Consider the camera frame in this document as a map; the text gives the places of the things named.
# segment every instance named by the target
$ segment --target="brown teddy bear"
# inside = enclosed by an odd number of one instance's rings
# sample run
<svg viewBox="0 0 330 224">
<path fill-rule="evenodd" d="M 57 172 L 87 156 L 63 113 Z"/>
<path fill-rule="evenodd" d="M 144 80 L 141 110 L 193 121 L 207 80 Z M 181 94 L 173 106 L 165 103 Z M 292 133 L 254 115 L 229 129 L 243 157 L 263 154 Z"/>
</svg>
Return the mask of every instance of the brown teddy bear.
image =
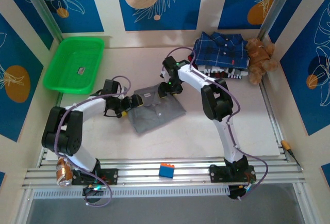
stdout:
<svg viewBox="0 0 330 224">
<path fill-rule="evenodd" d="M 245 49 L 250 57 L 250 82 L 258 85 L 266 72 L 272 72 L 278 68 L 278 62 L 270 58 L 274 52 L 275 45 L 271 43 L 265 47 L 263 42 L 257 38 L 253 38 L 248 40 Z"/>
</svg>

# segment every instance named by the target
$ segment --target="green plastic basket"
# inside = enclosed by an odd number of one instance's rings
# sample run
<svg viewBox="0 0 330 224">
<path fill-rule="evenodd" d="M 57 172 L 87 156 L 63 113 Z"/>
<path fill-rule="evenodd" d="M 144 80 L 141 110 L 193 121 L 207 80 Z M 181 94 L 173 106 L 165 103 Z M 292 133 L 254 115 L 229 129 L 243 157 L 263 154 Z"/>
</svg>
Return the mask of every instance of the green plastic basket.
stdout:
<svg viewBox="0 0 330 224">
<path fill-rule="evenodd" d="M 91 37 L 64 39 L 43 80 L 44 86 L 63 93 L 89 94 L 104 51 L 104 41 Z"/>
</svg>

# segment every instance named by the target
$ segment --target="gray shirt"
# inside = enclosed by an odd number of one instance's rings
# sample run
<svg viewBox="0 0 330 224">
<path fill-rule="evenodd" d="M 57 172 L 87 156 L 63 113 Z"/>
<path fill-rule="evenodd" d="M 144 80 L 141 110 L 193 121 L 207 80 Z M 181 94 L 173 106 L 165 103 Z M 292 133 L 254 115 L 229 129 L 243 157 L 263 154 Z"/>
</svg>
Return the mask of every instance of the gray shirt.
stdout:
<svg viewBox="0 0 330 224">
<path fill-rule="evenodd" d="M 172 95 L 160 98 L 158 85 L 134 91 L 142 97 L 143 106 L 128 112 L 130 123 L 137 133 L 143 133 L 163 125 L 186 113 L 180 102 Z"/>
</svg>

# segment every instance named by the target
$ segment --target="white table surface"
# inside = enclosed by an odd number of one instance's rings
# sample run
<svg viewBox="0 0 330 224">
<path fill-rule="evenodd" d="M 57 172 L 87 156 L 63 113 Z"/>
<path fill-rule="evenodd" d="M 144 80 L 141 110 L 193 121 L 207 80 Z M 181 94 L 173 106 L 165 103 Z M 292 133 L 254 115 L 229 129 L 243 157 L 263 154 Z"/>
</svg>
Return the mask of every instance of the white table surface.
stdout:
<svg viewBox="0 0 330 224">
<path fill-rule="evenodd" d="M 172 48 L 106 49 L 94 84 L 93 92 L 102 89 L 104 80 L 117 75 L 127 76 L 134 90 L 162 82 L 159 77 L 162 61 Z M 187 58 L 188 50 L 178 50 L 173 57 Z M 127 86 L 124 79 L 119 79 Z M 241 148 L 246 153 L 262 156 L 279 155 L 278 145 L 258 86 L 245 77 L 227 79 L 229 90 L 241 104 L 242 111 L 233 122 Z M 97 158 L 195 158 L 223 156 L 218 132 L 202 110 L 200 93 L 183 83 L 183 92 L 177 95 L 187 113 L 162 127 L 138 135 L 128 117 L 107 118 L 103 115 L 87 120 L 83 125 L 82 144 Z M 65 94 L 61 106 L 72 105 L 87 95 Z M 48 152 L 46 159 L 56 156 Z"/>
</svg>

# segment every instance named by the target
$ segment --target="gray floor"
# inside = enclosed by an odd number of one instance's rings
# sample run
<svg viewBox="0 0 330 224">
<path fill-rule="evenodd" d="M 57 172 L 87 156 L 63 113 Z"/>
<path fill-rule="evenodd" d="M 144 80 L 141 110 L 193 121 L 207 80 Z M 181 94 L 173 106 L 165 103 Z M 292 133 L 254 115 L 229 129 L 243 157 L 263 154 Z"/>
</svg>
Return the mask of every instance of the gray floor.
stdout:
<svg viewBox="0 0 330 224">
<path fill-rule="evenodd" d="M 225 196 L 114 198 L 103 208 L 82 199 L 34 200 L 29 224 L 304 223 L 292 185 L 261 185 L 241 202 Z"/>
</svg>

